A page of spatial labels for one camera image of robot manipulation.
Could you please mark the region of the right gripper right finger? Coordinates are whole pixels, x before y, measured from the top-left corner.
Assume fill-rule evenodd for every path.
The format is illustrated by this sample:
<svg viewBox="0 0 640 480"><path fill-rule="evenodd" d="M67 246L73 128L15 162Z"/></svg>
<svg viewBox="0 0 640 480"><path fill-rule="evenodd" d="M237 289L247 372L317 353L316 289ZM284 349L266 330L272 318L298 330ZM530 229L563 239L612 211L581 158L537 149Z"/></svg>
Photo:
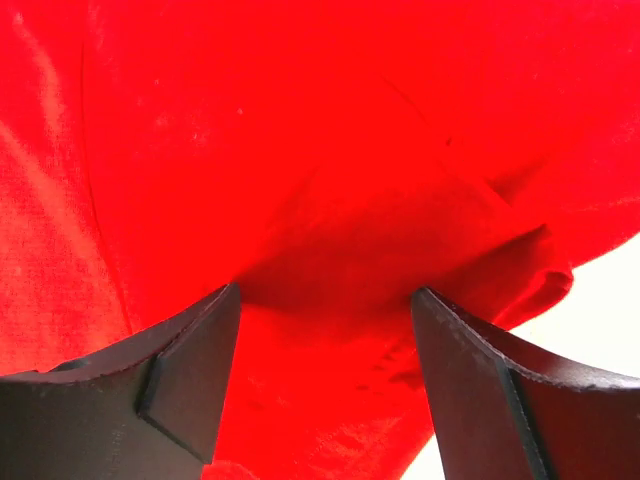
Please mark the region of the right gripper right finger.
<svg viewBox="0 0 640 480"><path fill-rule="evenodd" d="M446 478L638 478L637 378L551 353L431 289L411 315Z"/></svg>

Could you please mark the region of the red t shirt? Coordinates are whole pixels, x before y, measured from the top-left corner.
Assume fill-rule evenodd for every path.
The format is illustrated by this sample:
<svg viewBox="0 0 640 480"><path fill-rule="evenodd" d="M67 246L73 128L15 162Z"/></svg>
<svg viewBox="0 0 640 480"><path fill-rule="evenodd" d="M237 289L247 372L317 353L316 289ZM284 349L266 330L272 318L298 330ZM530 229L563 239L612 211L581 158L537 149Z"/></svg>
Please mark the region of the red t shirt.
<svg viewBox="0 0 640 480"><path fill-rule="evenodd" d="M515 327L639 231L635 1L5 1L1 370L221 285L208 479L398 479L430 286Z"/></svg>

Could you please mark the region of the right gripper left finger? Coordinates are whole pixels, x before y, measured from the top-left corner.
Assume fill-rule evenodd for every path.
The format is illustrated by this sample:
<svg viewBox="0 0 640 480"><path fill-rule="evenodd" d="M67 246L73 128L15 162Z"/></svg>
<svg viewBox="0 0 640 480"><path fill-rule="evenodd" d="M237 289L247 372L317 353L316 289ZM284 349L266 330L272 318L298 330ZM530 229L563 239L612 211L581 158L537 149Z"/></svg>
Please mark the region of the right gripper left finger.
<svg viewBox="0 0 640 480"><path fill-rule="evenodd" d="M241 300L183 312L47 372L1 380L5 480L197 479L214 455Z"/></svg>

